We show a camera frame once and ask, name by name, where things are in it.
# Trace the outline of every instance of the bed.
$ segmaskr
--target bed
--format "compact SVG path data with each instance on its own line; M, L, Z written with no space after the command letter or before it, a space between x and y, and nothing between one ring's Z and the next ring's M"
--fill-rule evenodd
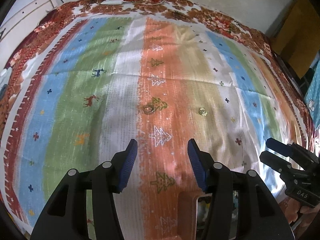
M265 36L188 0L124 1L55 8L0 73L0 196L16 224L30 234L69 169L92 170L131 138L137 160L115 196L125 239L179 237L178 194L200 190L190 138L280 199L284 183L259 161L265 141L313 151L315 132Z

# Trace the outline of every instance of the green stripe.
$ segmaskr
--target green stripe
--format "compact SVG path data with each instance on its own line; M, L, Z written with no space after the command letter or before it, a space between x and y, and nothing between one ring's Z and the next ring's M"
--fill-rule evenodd
M261 84L259 78L256 76L252 68L249 66L246 58L244 57L243 53L239 50L239 48L232 41L228 41L227 39L225 39L225 42L230 47L232 54L234 54L237 57L242 67L246 70L252 84L254 85L256 92L259 94L259 98L262 104L262 110L268 121L268 126L269 130L271 131L272 137L278 141L281 141L279 123L276 119L275 111L271 106L269 100L267 99L267 96L265 95L266 91L263 88L263 85Z
M130 18L110 18L87 44L75 68L68 73L68 81L57 104L52 136L48 143L43 168L43 190L46 200L62 177L71 168L80 172L98 165L99 139L103 113L116 63L116 51L131 23ZM92 69L105 70L99 77L91 77ZM92 95L92 106L84 107ZM75 146L77 135L88 134L83 145Z

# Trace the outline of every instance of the red reindeer print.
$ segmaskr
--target red reindeer print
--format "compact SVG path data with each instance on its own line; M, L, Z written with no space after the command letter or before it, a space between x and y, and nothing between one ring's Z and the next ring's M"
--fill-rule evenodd
M92 106L92 100L93 100L93 99L99 101L99 98L96 97L95 95L90 96L89 98L85 98L85 99L84 99L84 101L88 101L87 104L84 103L84 105L85 105L84 107Z

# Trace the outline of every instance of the red cross print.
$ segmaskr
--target red cross print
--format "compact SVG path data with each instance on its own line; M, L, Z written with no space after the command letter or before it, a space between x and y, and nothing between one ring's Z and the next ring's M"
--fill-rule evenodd
M235 140L235 142L236 142L238 145L241 145L241 143L242 143L242 141L239 140L239 138L237 138L237 139Z
M35 139L35 141L36 141L37 139L39 139L39 135L38 135L37 132L33 135L33 138Z

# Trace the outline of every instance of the brass ring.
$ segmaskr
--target brass ring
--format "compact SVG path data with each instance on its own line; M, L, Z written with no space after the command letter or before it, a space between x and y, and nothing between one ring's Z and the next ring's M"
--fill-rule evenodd
M155 106L153 104L146 104L142 107L143 112L147 115L153 114L155 111Z

